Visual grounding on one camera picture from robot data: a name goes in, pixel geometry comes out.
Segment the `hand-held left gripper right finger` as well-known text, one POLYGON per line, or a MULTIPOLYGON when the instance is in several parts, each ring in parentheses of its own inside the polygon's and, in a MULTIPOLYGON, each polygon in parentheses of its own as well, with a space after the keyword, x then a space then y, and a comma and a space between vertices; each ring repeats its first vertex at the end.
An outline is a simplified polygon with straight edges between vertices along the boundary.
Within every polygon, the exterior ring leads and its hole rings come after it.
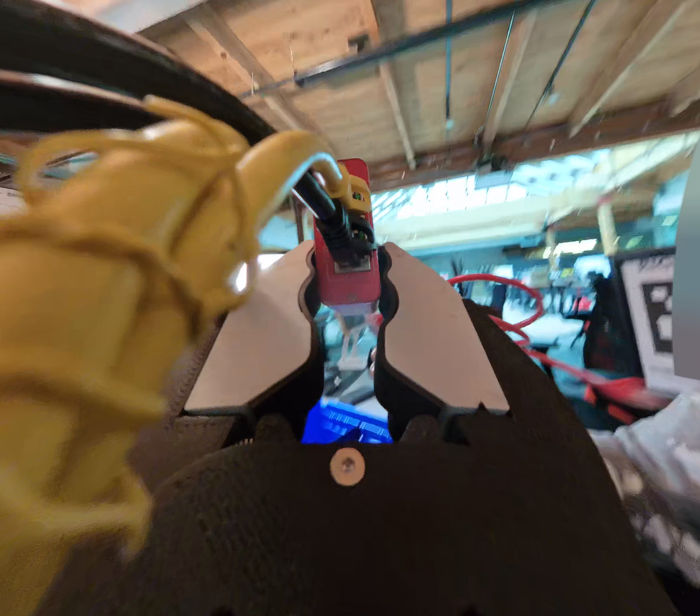
POLYGON ((387 242, 379 250, 382 322, 374 394, 400 439, 418 417, 436 420, 450 440, 456 420, 510 405, 463 300, 447 280, 387 242))

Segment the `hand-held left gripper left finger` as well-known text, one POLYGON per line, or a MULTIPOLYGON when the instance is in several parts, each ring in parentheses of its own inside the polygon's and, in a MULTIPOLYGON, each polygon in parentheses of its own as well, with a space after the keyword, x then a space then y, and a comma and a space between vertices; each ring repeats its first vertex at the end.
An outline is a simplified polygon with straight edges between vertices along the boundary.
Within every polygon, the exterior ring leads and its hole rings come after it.
POLYGON ((323 393, 323 343, 314 243, 303 242, 258 277, 250 298, 230 312, 185 403, 185 414, 244 419, 268 414, 304 433, 323 393))

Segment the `red metal ethernet switch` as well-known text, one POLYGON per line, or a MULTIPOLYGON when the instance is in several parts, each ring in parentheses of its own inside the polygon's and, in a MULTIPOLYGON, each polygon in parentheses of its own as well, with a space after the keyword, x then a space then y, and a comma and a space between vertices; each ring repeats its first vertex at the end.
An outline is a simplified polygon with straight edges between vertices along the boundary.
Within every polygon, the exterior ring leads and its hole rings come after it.
POLYGON ((313 219, 314 265, 320 302, 344 315, 363 315, 370 314, 379 301, 380 269, 369 188, 355 187, 353 195, 363 202, 361 211, 347 213, 351 237, 360 248, 358 256, 336 261, 318 220, 313 219))

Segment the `blue plastic storage bin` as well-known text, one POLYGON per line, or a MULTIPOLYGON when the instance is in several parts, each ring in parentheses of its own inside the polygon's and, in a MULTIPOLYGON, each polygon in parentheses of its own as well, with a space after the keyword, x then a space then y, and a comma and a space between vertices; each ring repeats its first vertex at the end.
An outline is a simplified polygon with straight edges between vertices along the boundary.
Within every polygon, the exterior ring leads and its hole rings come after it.
POLYGON ((301 442, 328 445, 343 441, 373 445, 393 442, 386 416, 322 398, 307 415, 301 442))

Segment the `black red office chair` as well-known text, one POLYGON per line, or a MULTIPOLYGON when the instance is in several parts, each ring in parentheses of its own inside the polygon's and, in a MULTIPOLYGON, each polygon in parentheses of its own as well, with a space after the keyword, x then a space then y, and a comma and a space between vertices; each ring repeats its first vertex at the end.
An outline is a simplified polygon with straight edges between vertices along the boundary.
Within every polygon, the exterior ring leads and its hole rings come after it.
POLYGON ((595 298, 584 335, 585 368, 618 377, 642 377, 626 301, 617 281, 600 273, 591 276, 595 298))

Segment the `framed checkered marker sign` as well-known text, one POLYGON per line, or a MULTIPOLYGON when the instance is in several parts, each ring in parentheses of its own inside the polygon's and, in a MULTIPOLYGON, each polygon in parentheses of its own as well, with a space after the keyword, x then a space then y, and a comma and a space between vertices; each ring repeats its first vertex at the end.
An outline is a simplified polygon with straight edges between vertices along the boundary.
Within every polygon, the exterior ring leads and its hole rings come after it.
POLYGON ((668 397, 682 381, 673 359, 674 247, 626 253, 615 261, 646 386, 668 397))

